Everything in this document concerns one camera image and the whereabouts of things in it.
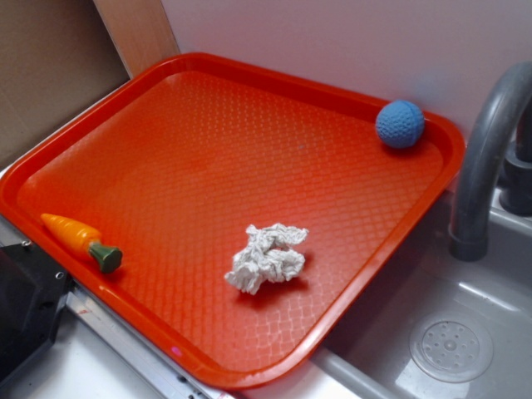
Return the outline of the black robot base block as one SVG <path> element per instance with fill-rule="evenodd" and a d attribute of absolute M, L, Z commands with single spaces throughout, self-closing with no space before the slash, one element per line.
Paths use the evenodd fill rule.
<path fill-rule="evenodd" d="M 68 272 L 29 240 L 1 247 L 1 385 L 54 344 Z"/>

